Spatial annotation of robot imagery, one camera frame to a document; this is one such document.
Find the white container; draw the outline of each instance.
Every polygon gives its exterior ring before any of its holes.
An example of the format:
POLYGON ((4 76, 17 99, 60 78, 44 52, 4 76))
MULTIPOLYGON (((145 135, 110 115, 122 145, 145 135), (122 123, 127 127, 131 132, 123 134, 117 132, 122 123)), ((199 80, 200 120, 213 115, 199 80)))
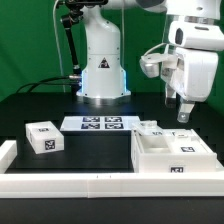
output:
POLYGON ((50 121, 26 124, 26 137, 36 154, 64 150, 64 136, 50 121))
POLYGON ((217 159, 194 130, 155 126, 132 130, 131 157, 136 173, 215 172, 217 159))

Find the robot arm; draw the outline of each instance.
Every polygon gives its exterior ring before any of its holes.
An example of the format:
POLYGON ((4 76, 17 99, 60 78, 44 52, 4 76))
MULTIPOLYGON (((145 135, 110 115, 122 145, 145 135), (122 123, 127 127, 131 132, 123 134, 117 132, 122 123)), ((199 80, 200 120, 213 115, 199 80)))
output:
POLYGON ((166 0, 159 7, 137 0, 148 11, 167 11, 163 43, 164 54, 149 50, 140 60, 148 77, 159 75, 166 82, 166 104, 174 106, 176 93, 181 96, 178 121, 186 123, 194 102, 203 102, 211 92, 218 55, 224 50, 224 35, 214 21, 220 19, 221 0, 166 0))
POLYGON ((218 65, 214 51, 224 49, 224 35, 214 25, 220 19, 221 0, 66 0, 65 3, 70 9, 70 24, 78 23, 83 18, 81 9, 84 10, 89 47, 80 95, 98 101, 130 94, 119 62, 119 30, 101 17, 99 6, 105 9, 140 6, 151 12, 167 13, 164 54, 151 54, 153 48, 142 56, 140 65, 148 77, 161 74, 166 82, 168 106, 174 105, 176 93, 181 96, 178 121, 188 122, 194 102, 203 102, 209 96, 218 65))

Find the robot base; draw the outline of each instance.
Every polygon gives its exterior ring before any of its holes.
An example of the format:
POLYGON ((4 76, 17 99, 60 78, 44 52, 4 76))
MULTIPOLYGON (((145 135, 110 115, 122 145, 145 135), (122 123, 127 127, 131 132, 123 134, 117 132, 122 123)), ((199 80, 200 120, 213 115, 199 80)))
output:
POLYGON ((118 105, 122 103, 127 103, 131 99, 131 92, 127 91, 125 95, 117 98, 92 98, 84 96, 81 92, 77 92, 77 100, 83 103, 93 104, 93 105, 118 105))

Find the white cube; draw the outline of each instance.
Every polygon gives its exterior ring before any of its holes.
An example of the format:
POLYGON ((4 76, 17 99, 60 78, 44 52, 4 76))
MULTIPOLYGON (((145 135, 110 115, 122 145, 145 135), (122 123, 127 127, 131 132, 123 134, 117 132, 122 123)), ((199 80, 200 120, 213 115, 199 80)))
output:
POLYGON ((50 121, 26 124, 26 137, 36 154, 64 150, 64 136, 50 121))

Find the black table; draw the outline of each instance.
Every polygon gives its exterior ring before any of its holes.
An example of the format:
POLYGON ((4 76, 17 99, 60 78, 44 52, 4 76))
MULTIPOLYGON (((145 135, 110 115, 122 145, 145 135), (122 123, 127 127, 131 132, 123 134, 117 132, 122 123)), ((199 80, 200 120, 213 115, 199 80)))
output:
MULTIPOLYGON (((164 95, 132 94, 129 103, 94 106, 63 93, 9 96, 0 103, 0 141, 16 139, 18 156, 7 173, 133 172, 130 133, 69 133, 65 150, 36 155, 25 137, 25 124, 64 116, 139 116, 157 120, 163 129, 194 129, 224 160, 224 117, 206 103, 196 104, 190 121, 176 121, 164 95)), ((223 223, 223 198, 1 199, 1 223, 223 223)))

